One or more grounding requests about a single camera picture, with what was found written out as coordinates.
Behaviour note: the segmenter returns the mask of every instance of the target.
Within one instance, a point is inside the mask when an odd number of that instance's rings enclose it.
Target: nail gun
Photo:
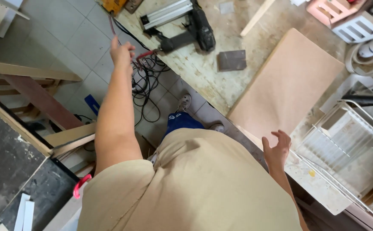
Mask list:
[[[168,38],[157,30],[158,26],[164,25],[184,15],[188,15],[188,24],[183,24],[186,32],[175,37]],[[208,23],[204,11],[200,8],[197,0],[179,0],[170,3],[163,8],[141,17],[144,32],[149,36],[156,35],[160,40],[158,51],[170,53],[184,45],[197,42],[201,50],[211,52],[215,49],[215,37]]]

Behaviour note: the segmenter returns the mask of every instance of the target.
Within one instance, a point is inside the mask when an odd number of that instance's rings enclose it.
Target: plywood sheet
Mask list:
[[[258,139],[266,136],[274,146],[278,140],[270,132],[292,133],[343,67],[292,28],[227,117]]]

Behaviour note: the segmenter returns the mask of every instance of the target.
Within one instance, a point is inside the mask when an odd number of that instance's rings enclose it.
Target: wire rack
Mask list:
[[[291,152],[338,192],[373,215],[361,198],[373,188],[373,118],[358,104],[341,100]]]

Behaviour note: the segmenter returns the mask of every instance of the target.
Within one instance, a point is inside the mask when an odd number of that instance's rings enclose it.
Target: wooden workbench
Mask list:
[[[122,11],[117,20],[148,48],[155,49],[159,42],[156,38],[149,38],[143,34],[139,18],[169,1],[146,0],[133,15]],[[282,36],[291,28],[296,28],[323,50],[343,62],[346,43],[307,13],[305,11],[307,4],[296,7],[291,5],[289,0],[276,0],[254,28],[242,38],[239,36],[240,32],[263,0],[234,0],[235,13],[223,15],[219,12],[219,3],[226,1],[199,0],[198,2],[204,9],[214,30],[215,50],[210,54],[201,54],[196,50],[198,45],[190,44],[169,55],[160,54],[159,58],[224,116],[244,92],[248,83],[256,75]],[[184,18],[177,19],[159,27],[159,30],[167,37],[175,36],[184,31],[182,22],[185,22]],[[217,72],[216,55],[219,52],[241,49],[246,50],[248,67],[245,70]],[[296,131],[291,134],[293,146],[296,146],[311,125],[323,116],[319,107],[335,92],[348,75],[345,70],[335,79],[304,121],[299,124]],[[311,169],[295,156],[290,155],[285,171],[331,213],[338,214],[350,204],[345,197],[325,180],[311,172]]]

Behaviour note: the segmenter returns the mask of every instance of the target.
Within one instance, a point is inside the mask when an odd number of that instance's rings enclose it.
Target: white sneaker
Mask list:
[[[176,112],[183,111],[187,112],[187,109],[191,105],[192,97],[190,94],[184,94],[184,96],[179,100],[178,109]]]
[[[224,129],[225,127],[223,124],[214,124],[209,128],[209,130],[214,130],[220,133],[224,133]]]

